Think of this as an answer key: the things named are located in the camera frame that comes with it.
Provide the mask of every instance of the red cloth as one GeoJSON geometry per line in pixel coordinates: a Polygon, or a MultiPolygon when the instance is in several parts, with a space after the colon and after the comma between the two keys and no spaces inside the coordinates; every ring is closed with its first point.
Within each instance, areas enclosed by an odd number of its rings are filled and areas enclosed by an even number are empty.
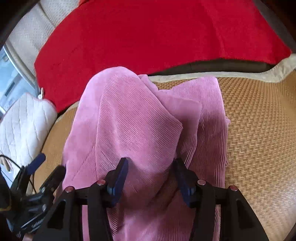
{"type": "Polygon", "coordinates": [[[290,54],[252,0],[90,0],[57,26],[35,69],[61,111],[113,66],[151,74],[217,58],[277,64],[290,54]]]}

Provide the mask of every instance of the white fabric border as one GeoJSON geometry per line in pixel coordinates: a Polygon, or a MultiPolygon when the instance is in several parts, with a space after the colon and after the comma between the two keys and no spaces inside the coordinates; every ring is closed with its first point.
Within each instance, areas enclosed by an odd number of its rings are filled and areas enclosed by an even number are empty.
{"type": "Polygon", "coordinates": [[[262,73],[241,73],[241,72],[198,72],[190,74],[156,75],[149,76],[152,82],[164,83],[174,80],[195,79],[203,76],[215,77],[241,77],[254,80],[261,80],[269,83],[278,83],[284,80],[296,68],[296,54],[283,59],[272,69],[262,73]]]}

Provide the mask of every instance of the silver rivet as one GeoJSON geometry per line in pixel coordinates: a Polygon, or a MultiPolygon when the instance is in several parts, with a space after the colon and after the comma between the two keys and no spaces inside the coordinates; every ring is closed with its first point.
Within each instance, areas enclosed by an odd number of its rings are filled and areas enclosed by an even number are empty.
{"type": "Polygon", "coordinates": [[[74,190],[74,187],[72,187],[72,186],[68,186],[65,188],[66,192],[72,192],[73,190],[74,190]]]}
{"type": "Polygon", "coordinates": [[[101,179],[101,180],[98,180],[96,183],[97,183],[99,186],[102,186],[102,185],[104,185],[104,184],[106,183],[106,181],[105,181],[104,179],[101,179]]]}
{"type": "Polygon", "coordinates": [[[42,212],[45,212],[45,210],[46,210],[46,204],[43,204],[43,206],[42,206],[42,212]]]}
{"type": "Polygon", "coordinates": [[[206,184],[206,181],[205,181],[205,180],[203,180],[203,179],[199,179],[199,180],[197,181],[197,184],[199,184],[199,185],[203,186],[203,185],[205,185],[205,184],[206,184]]]}
{"type": "Polygon", "coordinates": [[[230,186],[230,189],[231,189],[232,191],[237,191],[237,190],[238,190],[237,186],[235,186],[235,185],[231,185],[231,186],[230,186]]]}

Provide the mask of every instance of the fabric fold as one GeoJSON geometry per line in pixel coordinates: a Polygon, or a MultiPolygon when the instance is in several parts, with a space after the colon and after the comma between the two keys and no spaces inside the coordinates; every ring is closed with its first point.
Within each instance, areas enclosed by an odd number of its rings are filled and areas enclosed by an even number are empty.
{"type": "Polygon", "coordinates": [[[121,200],[108,210],[114,240],[188,240],[195,210],[184,204],[171,163],[180,156],[200,177],[223,187],[227,124],[214,77],[160,91],[147,75],[106,69],[81,97],[63,152],[62,188],[88,187],[129,157],[121,200]]]}

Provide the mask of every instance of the bamboo mat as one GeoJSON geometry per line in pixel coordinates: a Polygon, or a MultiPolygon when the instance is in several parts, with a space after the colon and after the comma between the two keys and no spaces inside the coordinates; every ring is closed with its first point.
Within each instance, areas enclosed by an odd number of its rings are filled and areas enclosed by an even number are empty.
{"type": "MultiPolygon", "coordinates": [[[[241,77],[218,81],[231,120],[226,187],[236,184],[269,240],[282,241],[296,222],[296,71],[280,83],[241,77]]],[[[182,82],[155,84],[170,89],[182,82]]],[[[61,162],[76,110],[69,109],[51,130],[43,149],[47,161],[35,175],[36,187],[61,162]]]]}

